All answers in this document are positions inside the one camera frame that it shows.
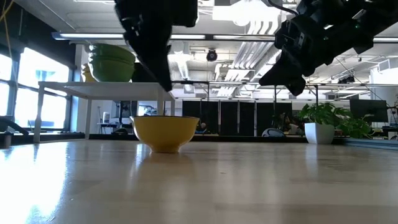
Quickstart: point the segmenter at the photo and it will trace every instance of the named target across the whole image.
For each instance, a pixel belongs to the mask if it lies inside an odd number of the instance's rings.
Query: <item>window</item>
[[[15,122],[23,127],[34,127],[37,115],[38,93],[19,89],[15,109]],[[62,129],[65,122],[67,100],[61,96],[44,95],[42,128]]]
[[[7,115],[9,86],[0,83],[0,116]]]
[[[7,115],[12,60],[0,55],[0,116]]]
[[[6,81],[10,80],[11,69],[12,69],[11,58],[4,55],[0,55],[0,79]]]
[[[12,114],[19,126],[33,128],[37,114],[38,82],[67,82],[69,76],[67,66],[28,48],[24,49],[19,61],[0,55],[0,116]],[[68,105],[70,98],[66,93],[45,89],[42,128],[67,129],[65,124],[70,119],[67,117]]]
[[[67,82],[68,79],[67,66],[28,48],[21,54],[18,83],[38,88],[39,81]]]

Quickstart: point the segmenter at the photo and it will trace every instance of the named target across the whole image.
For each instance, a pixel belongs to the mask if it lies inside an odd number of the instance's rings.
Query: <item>potted plant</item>
[[[343,118],[337,128],[343,130],[343,133],[351,138],[361,139],[366,137],[371,139],[372,137],[369,134],[371,127],[364,119],[365,117],[363,119],[356,119],[349,116]]]
[[[349,116],[349,110],[336,108],[333,103],[305,105],[299,116],[307,120],[305,137],[311,144],[331,144],[335,136],[335,127],[341,124],[341,119]]]

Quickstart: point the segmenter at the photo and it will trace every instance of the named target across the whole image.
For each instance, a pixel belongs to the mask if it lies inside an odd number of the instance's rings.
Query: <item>bowl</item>
[[[128,50],[110,44],[92,44],[89,46],[90,52],[94,56],[105,56],[119,58],[129,62],[135,62],[136,57]]]
[[[129,82],[134,73],[134,65],[115,60],[92,60],[88,66],[98,82]]]
[[[191,141],[199,122],[199,118],[178,116],[130,118],[137,138],[152,152],[161,153],[177,153],[182,145]]]
[[[89,53],[88,54],[88,62],[92,62],[94,60],[114,60],[118,62],[123,62],[123,63],[128,63],[130,65],[134,65],[134,61],[128,61],[128,60],[123,60],[120,58],[114,58],[114,57],[108,57],[108,56],[94,56],[93,54]]]

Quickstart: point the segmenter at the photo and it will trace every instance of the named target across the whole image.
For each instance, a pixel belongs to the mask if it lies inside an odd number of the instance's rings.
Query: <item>table leg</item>
[[[86,112],[86,131],[85,138],[90,137],[90,123],[91,123],[91,104],[93,100],[87,100],[87,112]]]
[[[157,89],[157,115],[163,116],[163,107],[164,107],[164,90],[161,86]]]
[[[40,143],[40,132],[42,130],[42,108],[44,101],[44,87],[39,87],[39,98],[37,100],[37,115],[35,121],[35,130],[33,135],[33,142]]]
[[[175,100],[171,101],[170,107],[171,107],[170,115],[175,116]]]

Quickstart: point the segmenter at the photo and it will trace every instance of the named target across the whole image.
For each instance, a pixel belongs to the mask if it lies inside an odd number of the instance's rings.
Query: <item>robotic arm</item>
[[[115,3],[116,14],[126,31],[124,39],[141,65],[165,91],[172,90],[167,61],[172,26],[195,26],[197,0],[115,0]]]
[[[167,55],[172,26],[195,26],[197,0],[115,0],[115,3],[126,30],[126,42],[147,73],[165,91],[170,91]],[[282,54],[259,80],[260,85],[285,85],[295,96],[305,88],[302,75],[312,75],[317,67],[331,64],[336,56],[352,47],[358,54],[372,48],[373,37],[398,21],[398,1],[302,0],[297,12],[275,34],[275,46],[282,49]]]
[[[350,48],[358,54],[371,49],[374,36],[398,21],[398,1],[302,0],[297,12],[275,34],[280,59],[259,80],[285,85],[295,96],[305,88],[302,75],[309,77]]]

